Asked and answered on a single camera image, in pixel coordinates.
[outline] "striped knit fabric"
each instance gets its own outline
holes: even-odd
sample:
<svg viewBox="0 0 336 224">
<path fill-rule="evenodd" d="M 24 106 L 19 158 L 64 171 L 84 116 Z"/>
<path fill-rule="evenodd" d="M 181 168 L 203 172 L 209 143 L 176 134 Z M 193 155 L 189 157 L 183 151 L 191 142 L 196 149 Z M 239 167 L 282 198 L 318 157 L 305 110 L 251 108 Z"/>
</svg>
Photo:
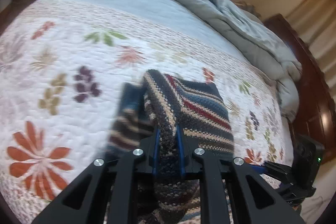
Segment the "striped knit fabric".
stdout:
<svg viewBox="0 0 336 224">
<path fill-rule="evenodd" d="M 157 205 L 147 215 L 139 215 L 139 223 L 178 223 L 200 213 L 198 181 L 179 178 L 176 142 L 177 125 L 184 134 L 195 138 L 199 146 L 212 150 L 224 159 L 232 159 L 234 140 L 227 110 L 215 84 L 197 83 L 149 70 L 141 87 L 127 84 L 116 122 L 112 126 L 108 156 L 120 157 L 124 151 L 138 146 L 140 139 L 160 130 L 159 178 L 146 188 Z"/>
</svg>

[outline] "red stripe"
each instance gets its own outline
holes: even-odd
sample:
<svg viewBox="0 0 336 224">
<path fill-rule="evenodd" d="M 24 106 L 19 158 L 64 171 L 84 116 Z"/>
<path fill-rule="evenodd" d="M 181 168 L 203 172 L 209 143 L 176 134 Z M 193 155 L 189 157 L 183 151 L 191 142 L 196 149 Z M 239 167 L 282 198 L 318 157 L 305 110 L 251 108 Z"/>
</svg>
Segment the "red stripe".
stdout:
<svg viewBox="0 0 336 224">
<path fill-rule="evenodd" d="M 176 90 L 176 85 L 175 85 L 175 82 L 174 82 L 174 79 L 171 75 L 165 75 L 169 81 L 169 83 L 174 87 L 174 89 Z"/>
<path fill-rule="evenodd" d="M 190 108 L 191 110 L 195 111 L 199 115 L 204 116 L 204 117 L 208 118 L 209 120 L 212 120 L 215 123 L 220 124 L 221 126 L 223 126 L 223 127 L 227 128 L 227 129 L 231 130 L 231 127 L 230 127 L 230 125 L 227 122 L 224 122 L 224 121 L 222 121 L 222 120 L 220 120 L 220 119 L 212 116 L 211 114 L 209 114 L 208 112 L 205 112 L 204 110 L 200 109 L 199 107 L 196 107 L 196 106 L 192 105 L 191 103 L 189 103 L 185 99 L 182 99 L 182 100 L 183 100 L 184 105 L 186 105 L 188 108 Z"/>
</svg>

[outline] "green leaf pattern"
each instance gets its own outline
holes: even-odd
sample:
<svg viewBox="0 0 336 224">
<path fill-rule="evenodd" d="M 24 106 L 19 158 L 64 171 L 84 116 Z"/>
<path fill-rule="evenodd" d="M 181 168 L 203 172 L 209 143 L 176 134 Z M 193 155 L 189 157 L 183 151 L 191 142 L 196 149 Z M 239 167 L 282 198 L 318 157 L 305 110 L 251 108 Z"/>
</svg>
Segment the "green leaf pattern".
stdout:
<svg viewBox="0 0 336 224">
<path fill-rule="evenodd" d="M 249 88 L 252 87 L 250 83 L 243 80 L 238 87 L 241 93 L 250 95 Z"/>
<path fill-rule="evenodd" d="M 269 161 L 275 162 L 275 160 L 278 158 L 276 155 L 277 150 L 275 149 L 274 144 L 271 142 L 270 135 L 270 130 L 267 128 L 264 134 L 264 138 L 268 143 L 267 159 Z"/>
<path fill-rule="evenodd" d="M 114 46 L 113 38 L 119 38 L 122 40 L 128 39 L 126 36 L 121 33 L 115 32 L 113 30 L 105 30 L 102 32 L 92 32 L 84 36 L 85 41 L 92 41 L 93 44 L 97 44 L 99 41 L 103 41 L 107 46 Z"/>
<path fill-rule="evenodd" d="M 280 132 L 280 128 L 279 128 L 279 122 L 276 118 L 276 114 L 273 111 L 273 109 L 267 107 L 268 110 L 268 114 L 266 114 L 265 112 L 263 112 L 263 118 L 265 123 L 267 123 L 271 129 L 271 131 L 273 132 L 274 135 L 279 134 Z"/>
</svg>

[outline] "bed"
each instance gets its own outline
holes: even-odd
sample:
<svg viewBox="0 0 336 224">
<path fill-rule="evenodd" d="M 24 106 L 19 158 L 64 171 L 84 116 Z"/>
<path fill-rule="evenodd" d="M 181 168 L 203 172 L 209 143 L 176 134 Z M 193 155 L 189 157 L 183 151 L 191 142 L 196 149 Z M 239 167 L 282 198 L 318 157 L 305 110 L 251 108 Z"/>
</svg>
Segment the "bed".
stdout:
<svg viewBox="0 0 336 224">
<path fill-rule="evenodd" d="M 265 24 L 278 34 L 274 22 Z M 297 42 L 279 36 L 302 62 Z M 38 0 L 0 43 L 0 201 L 11 223 L 31 223 L 104 152 L 123 83 L 139 83 L 152 68 L 215 83 L 229 112 L 235 156 L 246 162 L 291 165 L 298 132 L 323 141 L 327 159 L 333 157 L 334 135 L 326 128 L 334 124 L 326 124 L 332 120 L 325 112 L 314 123 L 300 104 L 289 123 L 275 82 L 174 0 Z"/>
</svg>

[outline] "white floral quilt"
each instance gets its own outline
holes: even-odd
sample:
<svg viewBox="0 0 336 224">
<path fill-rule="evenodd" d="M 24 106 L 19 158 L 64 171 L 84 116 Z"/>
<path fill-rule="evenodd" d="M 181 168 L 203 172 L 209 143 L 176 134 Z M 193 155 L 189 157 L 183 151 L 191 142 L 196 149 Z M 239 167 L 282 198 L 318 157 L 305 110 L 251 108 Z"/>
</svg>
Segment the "white floral quilt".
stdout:
<svg viewBox="0 0 336 224">
<path fill-rule="evenodd" d="M 285 161 L 275 85 L 261 71 L 126 12 L 40 0 L 0 38 L 0 191 L 23 224 L 102 153 L 123 83 L 148 69 L 214 82 L 235 155 Z"/>
</svg>

